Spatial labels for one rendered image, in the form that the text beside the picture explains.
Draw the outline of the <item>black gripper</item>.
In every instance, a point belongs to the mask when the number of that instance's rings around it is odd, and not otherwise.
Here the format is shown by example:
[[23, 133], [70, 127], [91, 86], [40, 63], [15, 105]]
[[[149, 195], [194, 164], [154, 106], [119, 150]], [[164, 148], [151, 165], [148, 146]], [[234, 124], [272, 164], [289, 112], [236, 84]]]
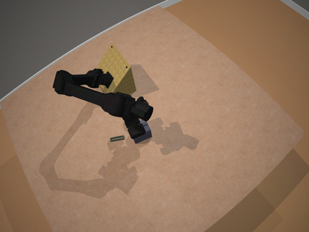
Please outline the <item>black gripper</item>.
[[128, 132], [132, 139], [146, 133], [142, 123], [140, 123], [140, 120], [137, 117], [130, 115], [129, 119], [123, 118], [123, 120], [125, 121], [125, 125], [128, 128]]

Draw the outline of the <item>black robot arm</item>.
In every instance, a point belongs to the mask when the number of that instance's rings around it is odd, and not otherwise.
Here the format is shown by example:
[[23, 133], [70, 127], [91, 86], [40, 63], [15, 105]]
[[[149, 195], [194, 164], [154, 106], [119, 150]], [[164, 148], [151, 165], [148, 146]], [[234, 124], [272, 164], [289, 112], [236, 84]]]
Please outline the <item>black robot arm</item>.
[[131, 95], [121, 92], [104, 94], [81, 86], [99, 88], [99, 85], [104, 85], [109, 88], [113, 79], [109, 72], [105, 74], [102, 69], [95, 68], [82, 75], [73, 75], [60, 70], [56, 72], [53, 88], [57, 94], [73, 96], [99, 105], [112, 116], [129, 119], [129, 116], [133, 115], [147, 122], [153, 113], [153, 107], [143, 96], [135, 101]]

